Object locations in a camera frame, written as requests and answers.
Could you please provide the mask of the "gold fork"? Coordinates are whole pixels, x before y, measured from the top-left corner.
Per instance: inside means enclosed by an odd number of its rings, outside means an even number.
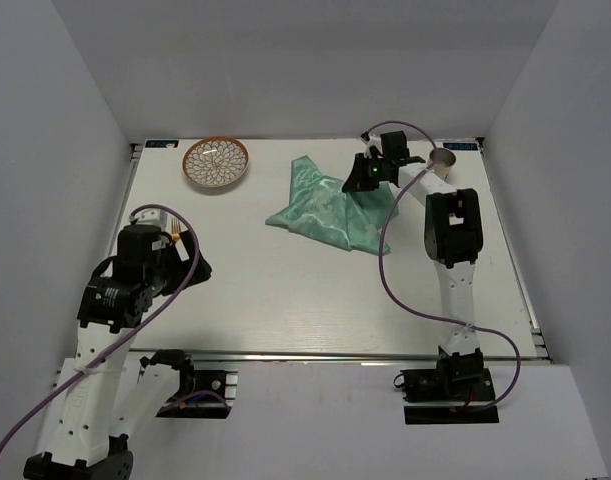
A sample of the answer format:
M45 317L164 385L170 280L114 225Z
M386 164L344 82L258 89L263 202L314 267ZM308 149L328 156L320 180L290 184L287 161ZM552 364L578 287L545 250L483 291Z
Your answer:
M181 224L180 220L172 217L170 221L172 242L176 244L181 239Z

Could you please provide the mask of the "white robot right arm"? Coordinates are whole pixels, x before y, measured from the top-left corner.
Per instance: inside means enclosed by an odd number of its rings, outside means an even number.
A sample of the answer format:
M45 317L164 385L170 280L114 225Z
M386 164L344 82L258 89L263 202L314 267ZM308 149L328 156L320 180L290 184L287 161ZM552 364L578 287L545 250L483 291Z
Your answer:
M454 329L438 347L438 390L457 399L483 374L484 361L475 333L473 276L483 247L479 197L473 189L458 189L447 182L456 163L454 152L431 145L429 158L410 154L406 134L399 130L374 138L361 135L366 145L355 156L344 183L345 193L364 193L389 183L413 196L424 208L424 248L439 280L439 316L426 319L452 324Z

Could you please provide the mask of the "green satin cloth napkin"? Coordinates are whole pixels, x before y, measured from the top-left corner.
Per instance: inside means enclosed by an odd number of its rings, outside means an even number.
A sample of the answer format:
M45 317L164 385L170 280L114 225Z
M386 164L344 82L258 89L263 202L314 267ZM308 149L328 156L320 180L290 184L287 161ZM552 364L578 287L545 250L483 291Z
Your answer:
M342 180L323 174L309 157L294 159L288 206L265 224L345 251L389 253L389 245L380 242L380 232L388 216L399 214L390 187L382 184L374 191L344 193L342 186Z

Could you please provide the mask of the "blue label sticker left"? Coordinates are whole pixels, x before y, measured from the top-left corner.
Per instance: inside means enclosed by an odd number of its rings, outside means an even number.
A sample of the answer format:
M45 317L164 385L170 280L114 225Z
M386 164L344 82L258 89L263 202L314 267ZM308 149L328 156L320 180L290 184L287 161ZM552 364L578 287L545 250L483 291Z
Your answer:
M153 148L168 149L168 148L177 148L178 144L179 144L178 140L155 139L155 140L147 140L144 144L144 147L148 149L153 149Z

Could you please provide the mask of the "metal cup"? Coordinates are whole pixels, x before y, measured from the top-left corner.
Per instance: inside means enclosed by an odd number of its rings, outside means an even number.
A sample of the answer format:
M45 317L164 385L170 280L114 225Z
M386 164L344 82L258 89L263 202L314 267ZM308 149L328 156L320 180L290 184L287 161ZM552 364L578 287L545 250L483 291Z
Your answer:
M456 155L447 148L436 147L431 150L429 160L433 165L434 174L446 181L456 163Z

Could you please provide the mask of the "patterned orange rim plate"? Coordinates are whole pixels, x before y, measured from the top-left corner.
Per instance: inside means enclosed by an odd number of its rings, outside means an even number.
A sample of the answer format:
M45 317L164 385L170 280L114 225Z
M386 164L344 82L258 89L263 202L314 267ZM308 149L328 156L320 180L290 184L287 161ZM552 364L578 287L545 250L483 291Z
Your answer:
M192 144L184 153L184 180L207 194L224 193L243 179L250 163L246 146L236 138L212 136Z

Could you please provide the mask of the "blue label sticker right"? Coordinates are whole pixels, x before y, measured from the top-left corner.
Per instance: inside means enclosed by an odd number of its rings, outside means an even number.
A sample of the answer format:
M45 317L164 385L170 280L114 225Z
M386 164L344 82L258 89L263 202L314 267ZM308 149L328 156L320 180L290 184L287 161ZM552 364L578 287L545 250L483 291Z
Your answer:
M452 151L478 151L476 142L444 142L443 147Z

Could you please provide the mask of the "blue label sticker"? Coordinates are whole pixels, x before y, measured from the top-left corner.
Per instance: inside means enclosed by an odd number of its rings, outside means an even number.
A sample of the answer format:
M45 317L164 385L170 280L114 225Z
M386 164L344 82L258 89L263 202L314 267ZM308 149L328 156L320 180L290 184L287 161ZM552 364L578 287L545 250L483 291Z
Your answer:
M476 142L444 142L443 147L452 151L478 151Z
M168 148L177 148L178 144L179 144L178 140L155 139L155 140L147 140L144 144L144 147L148 149L153 149L153 148L168 149Z

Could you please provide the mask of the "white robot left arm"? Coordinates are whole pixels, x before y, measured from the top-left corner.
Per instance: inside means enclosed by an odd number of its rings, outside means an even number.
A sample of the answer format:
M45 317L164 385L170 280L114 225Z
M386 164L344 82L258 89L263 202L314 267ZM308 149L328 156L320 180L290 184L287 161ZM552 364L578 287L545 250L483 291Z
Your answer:
M196 387L191 358L181 350L156 353L148 379L126 406L113 409L124 363L136 336L186 289L211 277L195 230L160 204L134 209L118 235L116 253L92 272L77 320L74 374L40 402L65 397L47 447L26 460L26 479L127 479L130 442L163 401L184 399Z

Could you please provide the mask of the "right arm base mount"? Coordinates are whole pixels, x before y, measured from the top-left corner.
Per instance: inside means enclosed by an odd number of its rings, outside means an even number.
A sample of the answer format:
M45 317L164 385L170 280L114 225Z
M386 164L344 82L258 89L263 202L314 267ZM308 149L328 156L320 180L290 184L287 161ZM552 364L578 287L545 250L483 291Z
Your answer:
M393 379L402 392L407 425L475 425L500 422L490 371L480 350L439 353L430 369L405 369Z

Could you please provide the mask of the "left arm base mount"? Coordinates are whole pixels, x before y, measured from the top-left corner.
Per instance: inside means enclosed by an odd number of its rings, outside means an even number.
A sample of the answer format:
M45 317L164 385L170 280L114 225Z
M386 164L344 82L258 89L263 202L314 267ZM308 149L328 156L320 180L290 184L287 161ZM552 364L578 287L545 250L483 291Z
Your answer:
M226 370L200 370L190 353L180 349L158 350L139 359L140 375L150 366L164 365L176 372L179 389L157 413L158 418L225 420L231 411L233 395L226 393Z

